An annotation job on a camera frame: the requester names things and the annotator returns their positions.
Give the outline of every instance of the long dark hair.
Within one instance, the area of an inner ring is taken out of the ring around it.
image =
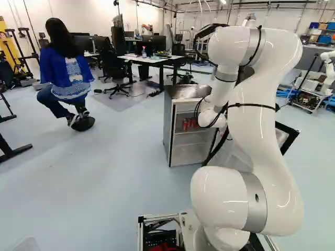
[[[49,18],[46,22],[46,29],[51,40],[49,46],[63,57],[75,58],[84,54],[84,51],[74,43],[73,37],[59,18]]]

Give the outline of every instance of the sneaker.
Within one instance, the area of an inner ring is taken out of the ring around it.
[[[83,115],[83,118],[86,118],[88,117],[88,115],[90,115],[90,112],[86,109],[86,107],[82,108],[82,115]]]
[[[71,127],[79,118],[79,115],[75,115],[73,113],[70,113],[66,119],[68,120],[68,127]]]

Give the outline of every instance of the bottle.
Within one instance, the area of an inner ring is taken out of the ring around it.
[[[146,53],[146,47],[145,46],[142,46],[143,47],[143,50],[142,50],[142,58],[146,58],[147,57],[147,53]]]

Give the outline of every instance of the electronic equipment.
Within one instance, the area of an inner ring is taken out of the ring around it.
[[[154,52],[166,50],[166,36],[142,35],[142,42],[151,43]]]
[[[90,53],[94,52],[92,39],[94,37],[92,36],[73,36],[74,43],[83,51],[88,51]]]
[[[125,37],[126,38],[133,38],[134,32],[133,31],[125,31]]]
[[[94,36],[92,39],[94,40],[96,50],[99,52],[101,50],[109,50],[111,47],[109,37]]]
[[[143,46],[145,46],[145,52],[147,57],[151,57],[153,53],[152,42],[150,41],[138,41],[136,43],[137,55],[142,55]]]

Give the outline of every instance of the woman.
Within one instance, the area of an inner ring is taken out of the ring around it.
[[[65,109],[59,101],[83,107],[80,111],[88,115],[85,97],[94,80],[84,52],[74,43],[65,24],[58,18],[49,18],[46,29],[51,43],[41,50],[41,83],[51,83],[37,94],[37,100],[48,107],[56,118],[66,118],[68,126],[78,119]]]

